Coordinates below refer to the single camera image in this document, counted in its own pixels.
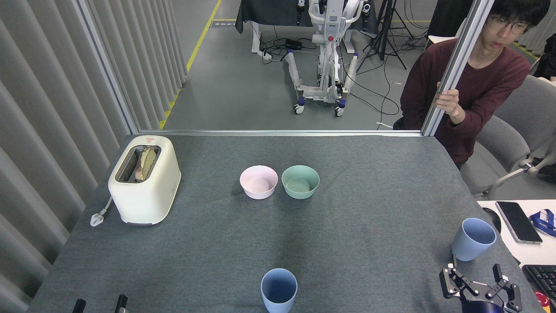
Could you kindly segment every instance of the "chair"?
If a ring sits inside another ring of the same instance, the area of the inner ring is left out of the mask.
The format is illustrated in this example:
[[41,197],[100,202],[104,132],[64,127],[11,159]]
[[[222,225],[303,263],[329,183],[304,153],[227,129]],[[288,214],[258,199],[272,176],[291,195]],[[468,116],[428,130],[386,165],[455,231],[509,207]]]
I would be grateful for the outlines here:
[[425,49],[429,46],[429,42],[432,42],[433,44],[435,44],[437,42],[442,42],[442,41],[446,41],[446,40],[450,40],[450,39],[454,39],[454,38],[459,38],[459,35],[461,35],[461,31],[463,30],[463,24],[465,24],[466,19],[467,18],[463,19],[463,21],[459,25],[458,31],[455,33],[454,37],[441,37],[441,36],[433,36],[433,35],[427,36]]
[[[471,193],[481,200],[494,199],[496,190],[507,180],[523,173],[535,176],[539,169],[556,161],[556,88],[528,75],[522,86],[514,90],[494,112],[477,136],[484,147],[504,168],[500,177],[490,167],[480,167],[481,156],[475,152],[461,167],[461,177]],[[531,163],[531,152],[550,141],[545,158],[537,166]]]

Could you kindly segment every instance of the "white cable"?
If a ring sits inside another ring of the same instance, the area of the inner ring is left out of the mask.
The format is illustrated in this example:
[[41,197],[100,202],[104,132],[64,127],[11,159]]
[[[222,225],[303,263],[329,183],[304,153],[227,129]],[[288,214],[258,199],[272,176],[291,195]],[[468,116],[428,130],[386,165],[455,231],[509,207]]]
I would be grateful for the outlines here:
[[382,126],[386,126],[386,127],[389,127],[389,128],[393,128],[392,126],[390,126],[390,125],[386,125],[386,124],[384,124],[384,123],[381,123],[381,122],[376,122],[376,123],[377,123],[377,124],[380,124],[380,125],[382,125]]
[[106,214],[106,211],[108,210],[108,207],[110,206],[110,204],[112,204],[112,196],[110,196],[110,199],[108,200],[108,203],[106,203],[106,206],[104,207],[104,209],[102,209],[100,212],[93,214],[93,216],[91,216],[91,226],[95,227],[97,225],[99,225],[100,223],[104,222],[104,214]]

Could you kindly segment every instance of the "man's hand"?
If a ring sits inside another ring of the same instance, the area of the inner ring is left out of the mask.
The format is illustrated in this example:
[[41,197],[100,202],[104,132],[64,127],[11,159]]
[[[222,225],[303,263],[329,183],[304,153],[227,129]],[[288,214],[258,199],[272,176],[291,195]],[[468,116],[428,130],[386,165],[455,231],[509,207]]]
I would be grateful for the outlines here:
[[459,91],[457,89],[445,90],[434,96],[433,105],[450,116],[454,124],[459,124],[465,119],[465,111],[458,104]]

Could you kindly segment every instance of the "maroon shirt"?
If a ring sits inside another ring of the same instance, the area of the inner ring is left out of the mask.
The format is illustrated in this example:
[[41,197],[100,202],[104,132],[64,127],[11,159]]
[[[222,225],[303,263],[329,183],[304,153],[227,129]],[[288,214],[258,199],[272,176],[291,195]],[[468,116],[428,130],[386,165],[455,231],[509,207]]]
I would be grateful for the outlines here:
[[[411,68],[400,99],[405,129],[420,130],[423,126],[436,94],[436,83],[442,79],[456,41],[453,39],[430,46]],[[529,62],[510,48],[505,48],[492,64],[482,69],[465,65],[456,86],[465,119],[455,125],[444,114],[434,135],[454,162],[467,161],[473,154],[475,139],[484,124],[512,91],[523,83],[529,68]]]

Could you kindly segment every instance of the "person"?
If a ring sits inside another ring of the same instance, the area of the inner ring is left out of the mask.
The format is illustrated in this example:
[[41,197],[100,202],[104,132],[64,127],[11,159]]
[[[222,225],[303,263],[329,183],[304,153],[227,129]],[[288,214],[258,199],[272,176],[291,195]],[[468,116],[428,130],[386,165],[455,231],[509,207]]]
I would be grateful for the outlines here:
[[533,76],[556,81],[556,33],[547,39],[544,54],[540,56],[539,65]]
[[419,130],[430,105],[444,110],[435,137],[461,166],[493,112],[519,87],[530,64],[508,46],[546,15],[550,0],[495,0],[455,89],[436,94],[457,39],[435,43],[419,56],[400,98],[394,129]]
[[[548,81],[556,82],[556,33],[548,37],[544,46],[544,54],[539,59],[535,77],[542,77]],[[533,165],[537,166],[544,158],[534,158]],[[545,165],[539,170],[548,181],[556,182],[556,164]]]

